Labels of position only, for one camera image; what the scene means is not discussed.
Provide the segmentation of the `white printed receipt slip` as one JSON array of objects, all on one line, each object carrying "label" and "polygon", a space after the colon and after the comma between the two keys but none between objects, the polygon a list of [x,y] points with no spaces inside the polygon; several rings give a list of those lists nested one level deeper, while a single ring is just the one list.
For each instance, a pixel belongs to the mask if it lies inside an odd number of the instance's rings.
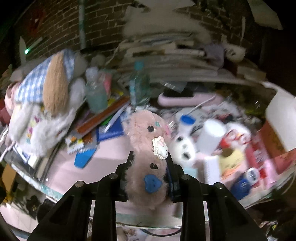
[{"label": "white printed receipt slip", "polygon": [[204,159],[204,176],[205,183],[214,185],[220,182],[220,165],[219,156],[206,156]]}]

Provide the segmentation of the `white cylinder cup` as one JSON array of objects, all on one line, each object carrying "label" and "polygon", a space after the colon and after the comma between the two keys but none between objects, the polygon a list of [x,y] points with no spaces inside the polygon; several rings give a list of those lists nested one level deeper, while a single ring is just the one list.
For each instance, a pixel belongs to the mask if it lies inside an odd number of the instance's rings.
[{"label": "white cylinder cup", "polygon": [[226,131],[226,126],[220,120],[206,120],[197,138],[196,150],[205,155],[213,154],[226,135]]}]

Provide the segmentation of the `stack of books and papers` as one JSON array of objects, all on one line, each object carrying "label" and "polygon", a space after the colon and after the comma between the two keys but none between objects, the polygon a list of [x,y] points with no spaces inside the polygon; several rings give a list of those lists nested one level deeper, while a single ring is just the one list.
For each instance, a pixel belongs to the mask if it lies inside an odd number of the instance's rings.
[{"label": "stack of books and papers", "polygon": [[222,37],[224,65],[211,65],[204,47],[188,33],[167,33],[126,39],[119,43],[107,66],[120,73],[119,82],[127,85],[128,74],[136,61],[143,61],[152,82],[201,82],[253,85],[264,82],[266,73],[247,60],[246,49]]}]

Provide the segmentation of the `clear bottle teal cap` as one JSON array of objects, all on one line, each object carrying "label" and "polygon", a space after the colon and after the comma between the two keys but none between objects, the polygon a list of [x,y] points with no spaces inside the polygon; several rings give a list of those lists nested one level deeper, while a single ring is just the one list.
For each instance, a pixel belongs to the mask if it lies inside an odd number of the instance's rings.
[{"label": "clear bottle teal cap", "polygon": [[129,78],[129,94],[133,108],[149,103],[149,74],[144,69],[143,61],[134,63],[134,70]]}]

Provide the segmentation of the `large dog plush blue gingham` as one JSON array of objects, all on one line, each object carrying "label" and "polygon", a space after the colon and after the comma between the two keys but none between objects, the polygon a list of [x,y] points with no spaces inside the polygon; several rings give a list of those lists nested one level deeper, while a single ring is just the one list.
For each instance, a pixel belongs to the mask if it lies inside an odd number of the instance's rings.
[{"label": "large dog plush blue gingham", "polygon": [[67,134],[85,96],[88,66],[79,52],[64,49],[45,59],[11,94],[8,139],[27,154],[44,157]]}]

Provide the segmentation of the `blue capped white jar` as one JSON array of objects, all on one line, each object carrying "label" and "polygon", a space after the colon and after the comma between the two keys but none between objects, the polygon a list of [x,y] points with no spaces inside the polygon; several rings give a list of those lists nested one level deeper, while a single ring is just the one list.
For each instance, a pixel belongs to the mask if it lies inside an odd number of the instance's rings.
[{"label": "blue capped white jar", "polygon": [[190,115],[182,115],[180,117],[178,131],[186,136],[190,136],[191,132],[194,128],[194,124],[196,119],[191,117]]}]

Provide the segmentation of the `white fluffy fur item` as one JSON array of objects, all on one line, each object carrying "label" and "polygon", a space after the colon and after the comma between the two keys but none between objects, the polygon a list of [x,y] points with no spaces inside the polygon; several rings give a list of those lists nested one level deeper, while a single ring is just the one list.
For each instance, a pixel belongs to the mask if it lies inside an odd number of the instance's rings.
[{"label": "white fluffy fur item", "polygon": [[202,44],[209,44],[212,40],[209,31],[199,21],[169,9],[144,11],[129,6],[123,21],[125,21],[122,31],[124,38],[180,32],[193,34],[194,38]]}]

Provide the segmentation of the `blue flat sachet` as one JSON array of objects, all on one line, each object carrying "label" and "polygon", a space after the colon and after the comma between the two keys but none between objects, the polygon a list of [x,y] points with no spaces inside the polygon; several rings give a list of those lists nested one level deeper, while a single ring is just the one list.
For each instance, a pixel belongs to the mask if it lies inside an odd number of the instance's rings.
[{"label": "blue flat sachet", "polygon": [[75,156],[74,166],[83,169],[95,154],[96,149],[89,149],[84,152],[79,152]]}]

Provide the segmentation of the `purple grey cloth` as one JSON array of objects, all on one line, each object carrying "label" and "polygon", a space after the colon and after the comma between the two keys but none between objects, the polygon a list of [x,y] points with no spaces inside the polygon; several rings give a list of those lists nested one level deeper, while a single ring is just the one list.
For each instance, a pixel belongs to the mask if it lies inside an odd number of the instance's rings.
[{"label": "purple grey cloth", "polygon": [[225,49],[221,44],[205,45],[206,60],[213,66],[222,68],[224,65]]}]

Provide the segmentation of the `blue white contact lens case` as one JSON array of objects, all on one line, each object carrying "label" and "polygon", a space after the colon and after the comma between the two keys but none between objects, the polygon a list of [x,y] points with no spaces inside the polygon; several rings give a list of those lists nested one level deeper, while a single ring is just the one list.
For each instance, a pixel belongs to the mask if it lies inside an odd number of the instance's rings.
[{"label": "blue white contact lens case", "polygon": [[254,167],[249,168],[234,182],[230,192],[237,200],[241,200],[250,193],[253,186],[259,184],[259,180],[259,170]]}]

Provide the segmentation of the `pink plush bear toy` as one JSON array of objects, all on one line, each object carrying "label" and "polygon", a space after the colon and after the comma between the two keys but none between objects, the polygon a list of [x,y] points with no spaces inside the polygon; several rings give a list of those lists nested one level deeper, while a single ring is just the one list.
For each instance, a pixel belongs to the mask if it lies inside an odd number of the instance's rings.
[{"label": "pink plush bear toy", "polygon": [[140,110],[130,116],[125,132],[133,151],[131,165],[125,171],[126,195],[134,205],[153,210],[167,195],[171,129],[159,115]]}]

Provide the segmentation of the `panda plush toy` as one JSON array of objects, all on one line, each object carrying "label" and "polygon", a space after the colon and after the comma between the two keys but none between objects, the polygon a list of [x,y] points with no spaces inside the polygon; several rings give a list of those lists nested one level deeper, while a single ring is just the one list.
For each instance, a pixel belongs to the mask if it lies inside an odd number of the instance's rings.
[{"label": "panda plush toy", "polygon": [[196,149],[193,139],[181,133],[177,134],[169,145],[171,159],[175,164],[191,168],[196,161]]}]

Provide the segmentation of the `clear bottle white cap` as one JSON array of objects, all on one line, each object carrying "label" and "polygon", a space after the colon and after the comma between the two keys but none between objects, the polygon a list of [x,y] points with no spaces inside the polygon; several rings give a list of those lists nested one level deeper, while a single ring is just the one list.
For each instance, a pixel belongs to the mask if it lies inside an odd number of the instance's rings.
[{"label": "clear bottle white cap", "polygon": [[86,101],[90,110],[99,114],[107,108],[107,91],[104,86],[105,75],[97,67],[90,67],[85,72]]}]

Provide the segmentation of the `green pipe on wall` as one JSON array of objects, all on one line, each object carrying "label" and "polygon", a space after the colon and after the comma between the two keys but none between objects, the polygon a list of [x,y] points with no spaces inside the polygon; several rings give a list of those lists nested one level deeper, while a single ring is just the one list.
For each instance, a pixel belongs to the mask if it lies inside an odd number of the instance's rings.
[{"label": "green pipe on wall", "polygon": [[84,20],[85,20],[85,0],[78,1],[78,19],[79,19],[79,40],[80,40],[80,49],[86,48],[86,37],[84,30]]}]

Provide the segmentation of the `orange brown long packet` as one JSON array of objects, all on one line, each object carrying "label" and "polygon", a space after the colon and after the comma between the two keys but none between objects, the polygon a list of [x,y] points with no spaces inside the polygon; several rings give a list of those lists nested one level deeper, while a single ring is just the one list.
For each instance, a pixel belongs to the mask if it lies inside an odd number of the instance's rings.
[{"label": "orange brown long packet", "polygon": [[121,96],[118,100],[116,100],[110,107],[108,107],[103,112],[94,115],[90,119],[86,120],[82,125],[77,127],[73,136],[80,139],[92,131],[96,126],[101,124],[105,119],[110,117],[111,115],[117,113],[123,106],[130,102],[130,98],[128,96]]}]

